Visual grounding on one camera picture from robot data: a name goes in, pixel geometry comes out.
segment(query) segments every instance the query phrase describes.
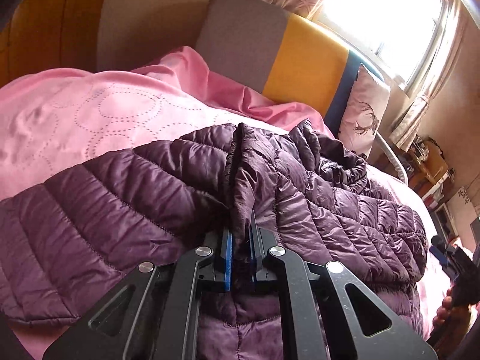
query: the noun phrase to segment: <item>screw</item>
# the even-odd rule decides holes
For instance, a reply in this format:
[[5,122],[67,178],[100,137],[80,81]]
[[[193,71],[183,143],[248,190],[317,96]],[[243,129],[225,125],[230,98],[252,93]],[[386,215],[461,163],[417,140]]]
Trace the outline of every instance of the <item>screw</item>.
[[333,274],[340,274],[343,272],[343,264],[338,261],[327,262],[327,269]]
[[285,254],[285,249],[281,246],[273,246],[269,250],[270,254],[273,256],[283,256]]
[[138,266],[138,270],[143,274],[147,274],[153,271],[153,264],[150,261],[145,261]]
[[197,250],[195,251],[195,253],[198,256],[202,256],[202,257],[208,256],[211,252],[212,250],[208,246],[198,247]]

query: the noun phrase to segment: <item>purple puffer jacket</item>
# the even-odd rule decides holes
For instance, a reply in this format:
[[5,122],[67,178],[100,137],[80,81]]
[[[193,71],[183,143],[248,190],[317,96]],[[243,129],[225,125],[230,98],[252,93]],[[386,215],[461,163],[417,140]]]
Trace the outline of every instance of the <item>purple puffer jacket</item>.
[[230,293],[202,298],[200,359],[281,359],[278,298],[241,272],[251,210],[304,260],[339,260],[414,330],[427,242],[366,163],[308,121],[289,135],[204,128],[108,152],[0,202],[0,307],[12,320],[72,324],[141,261],[162,265],[229,226]]

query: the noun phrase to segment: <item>pillow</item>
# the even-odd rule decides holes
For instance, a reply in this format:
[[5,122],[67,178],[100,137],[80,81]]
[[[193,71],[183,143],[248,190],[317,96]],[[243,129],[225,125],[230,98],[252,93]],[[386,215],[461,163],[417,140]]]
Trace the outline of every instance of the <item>pillow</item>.
[[389,96],[390,87],[361,64],[338,132],[347,149],[368,157]]

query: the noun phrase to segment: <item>pink duvet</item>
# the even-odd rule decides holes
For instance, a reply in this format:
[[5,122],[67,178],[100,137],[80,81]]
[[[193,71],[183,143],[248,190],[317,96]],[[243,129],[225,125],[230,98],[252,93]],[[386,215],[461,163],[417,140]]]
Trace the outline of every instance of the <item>pink duvet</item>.
[[[210,72],[189,47],[132,72],[60,68],[24,76],[0,88],[0,111],[0,199],[104,152],[172,140],[211,125],[245,122],[285,133],[308,117],[316,130],[332,137],[311,107],[274,104]],[[412,190],[373,167],[369,173],[419,213],[429,239],[436,234]],[[418,284],[426,335],[449,285],[430,256]],[[59,334],[15,332],[36,359]]]

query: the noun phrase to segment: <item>deer print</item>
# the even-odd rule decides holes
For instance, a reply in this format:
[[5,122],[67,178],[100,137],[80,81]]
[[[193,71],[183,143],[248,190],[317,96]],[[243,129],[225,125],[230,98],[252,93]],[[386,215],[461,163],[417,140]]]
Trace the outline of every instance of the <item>deer print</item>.
[[375,135],[375,132],[378,129],[378,125],[380,124],[380,120],[375,116],[374,110],[372,107],[364,102],[361,102],[360,104],[364,104],[365,107],[362,109],[362,111],[368,111],[368,115],[371,116],[371,124],[369,126],[362,127],[359,125],[357,121],[355,121],[355,133],[357,135],[365,135],[367,132],[371,130],[372,135]]

